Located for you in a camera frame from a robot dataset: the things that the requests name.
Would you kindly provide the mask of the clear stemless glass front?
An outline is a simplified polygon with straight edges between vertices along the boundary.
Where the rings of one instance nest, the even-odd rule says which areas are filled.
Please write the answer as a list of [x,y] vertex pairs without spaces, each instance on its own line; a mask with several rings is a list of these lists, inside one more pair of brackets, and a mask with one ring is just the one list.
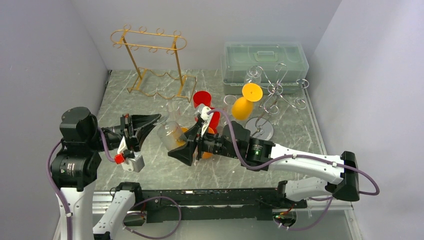
[[167,151],[175,149],[177,147],[175,132],[181,128],[180,125],[176,121],[169,119],[169,113],[167,111],[161,113],[161,118],[157,121],[157,125],[159,126],[157,136]]

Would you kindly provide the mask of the silver wire glass rack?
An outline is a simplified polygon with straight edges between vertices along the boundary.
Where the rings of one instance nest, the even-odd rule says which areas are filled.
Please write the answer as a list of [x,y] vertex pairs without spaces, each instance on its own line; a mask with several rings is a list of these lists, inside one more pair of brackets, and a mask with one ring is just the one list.
[[259,116],[249,119],[245,124],[245,128],[250,131],[251,137],[266,141],[270,140],[274,135],[274,127],[270,122],[270,118],[279,113],[279,100],[285,101],[290,107],[297,110],[304,110],[307,107],[304,99],[297,98],[294,102],[289,102],[283,96],[283,79],[289,71],[287,65],[278,63],[275,65],[274,71],[277,75],[276,80],[272,82],[262,68],[261,77],[264,77],[268,82],[266,87],[262,87],[266,91],[258,106],[262,112]]

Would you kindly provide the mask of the clear ribbed wine glass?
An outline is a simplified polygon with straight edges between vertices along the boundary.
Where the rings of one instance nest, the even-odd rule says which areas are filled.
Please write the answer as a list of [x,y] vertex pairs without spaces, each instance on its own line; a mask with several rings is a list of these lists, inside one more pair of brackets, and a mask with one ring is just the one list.
[[260,66],[252,66],[246,71],[244,83],[254,83],[259,85],[262,82],[263,69]]

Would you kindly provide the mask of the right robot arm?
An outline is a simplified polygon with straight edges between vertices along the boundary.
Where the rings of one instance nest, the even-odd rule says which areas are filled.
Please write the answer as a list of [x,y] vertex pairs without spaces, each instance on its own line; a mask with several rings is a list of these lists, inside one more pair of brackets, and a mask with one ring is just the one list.
[[182,134],[186,142],[168,151],[169,157],[191,166],[194,157],[211,153],[237,159],[251,171],[287,171],[308,175],[306,179],[282,182],[282,190],[275,194],[276,203],[282,208],[319,196],[332,196],[346,202],[360,199],[359,174],[355,171],[357,159],[351,151],[340,155],[321,155],[291,149],[251,137],[251,132],[235,121],[226,125],[222,134],[201,135],[201,123],[198,121]]

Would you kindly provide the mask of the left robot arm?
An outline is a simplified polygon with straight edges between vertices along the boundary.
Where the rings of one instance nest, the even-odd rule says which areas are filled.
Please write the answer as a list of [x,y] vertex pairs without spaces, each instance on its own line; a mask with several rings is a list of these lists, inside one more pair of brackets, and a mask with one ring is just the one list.
[[59,126],[62,139],[51,151],[46,166],[60,207],[63,240],[113,240],[127,212],[143,205],[141,185],[121,182],[106,212],[99,222],[93,222],[100,152],[125,171],[140,172],[145,165],[142,144],[160,118],[159,113],[124,114],[119,125],[99,127],[87,107],[78,106],[63,113]]

